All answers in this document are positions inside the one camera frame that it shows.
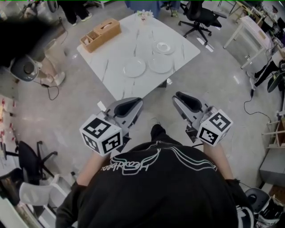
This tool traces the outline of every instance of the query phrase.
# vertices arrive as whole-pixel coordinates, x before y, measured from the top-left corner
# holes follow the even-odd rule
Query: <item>blue cloth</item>
[[[165,1],[125,1],[126,6],[134,11],[151,10],[155,18],[158,18],[163,2]],[[179,10],[180,1],[171,1],[171,5],[176,10]]]

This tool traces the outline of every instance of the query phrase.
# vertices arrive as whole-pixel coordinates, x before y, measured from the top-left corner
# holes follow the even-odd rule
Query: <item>white cube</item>
[[[201,123],[197,138],[215,146],[227,134],[231,125],[232,120],[220,109]]]
[[[122,129],[94,114],[80,127],[80,133],[86,146],[101,156],[123,145]]]

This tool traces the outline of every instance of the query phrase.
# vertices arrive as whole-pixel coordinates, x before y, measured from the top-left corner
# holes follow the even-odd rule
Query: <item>white plate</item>
[[[156,73],[166,73],[171,70],[173,61],[170,56],[154,54],[148,61],[148,65]]]
[[[151,46],[155,52],[160,54],[169,55],[175,51],[175,45],[168,41],[155,41]]]
[[[139,57],[132,57],[128,60],[123,68],[127,77],[138,77],[146,70],[146,63]]]

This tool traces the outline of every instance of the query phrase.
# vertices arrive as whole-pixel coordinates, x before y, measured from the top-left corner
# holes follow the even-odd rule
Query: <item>black sweatshirt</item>
[[[193,147],[144,143],[113,157],[87,187],[76,185],[57,210],[57,228],[238,226],[250,207],[237,180],[225,180]]]

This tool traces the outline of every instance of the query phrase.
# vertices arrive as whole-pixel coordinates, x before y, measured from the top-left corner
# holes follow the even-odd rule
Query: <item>gray floor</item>
[[[203,6],[226,15],[230,4],[204,2]],[[93,8],[92,19],[79,22],[72,27],[64,23],[68,36],[63,43],[68,56],[64,66],[67,77],[60,86],[57,99],[50,101],[46,89],[36,83],[19,83],[19,105],[16,130],[18,138],[30,144],[33,148],[36,141],[42,140],[47,146],[45,153],[58,151],[58,156],[49,161],[48,166],[54,172],[68,173],[81,169],[91,151],[84,145],[79,134],[79,127],[91,115],[99,112],[97,103],[102,101],[106,106],[114,101],[109,91],[104,87],[76,47],[79,39],[95,25],[109,17],[120,20],[133,13],[127,9],[124,2],[110,2],[105,9]],[[178,26],[179,19],[187,21],[180,13],[179,18],[170,17],[170,12],[162,10],[159,20],[178,33],[183,34],[190,28]],[[222,28],[211,27],[212,36],[208,37],[213,52],[210,52],[197,40],[197,32],[188,35],[188,40],[201,50],[201,53],[177,71],[172,77],[172,84],[166,89],[157,88],[144,98],[144,111],[137,124],[131,129],[132,140],[125,151],[133,146],[150,140],[149,119],[156,116],[166,128],[168,134],[185,145],[192,145],[185,133],[186,123],[178,115],[171,102],[176,91],[188,91],[201,95],[211,105],[221,108],[233,120],[234,124],[222,140],[225,152],[232,167],[234,176],[243,183],[255,186],[260,183],[258,169],[265,155],[264,142],[261,133],[265,130],[267,117],[261,114],[248,115],[244,111],[244,102],[250,99],[250,84],[245,70],[256,71],[267,63],[263,54],[255,59],[246,69],[240,68],[246,61],[246,56],[254,53],[242,37],[233,41],[223,49],[225,42],[237,28],[232,22],[235,17],[220,18]],[[249,112],[261,111],[274,117],[280,107],[280,93],[266,91],[267,83],[261,85],[255,92],[252,101],[247,104]]]

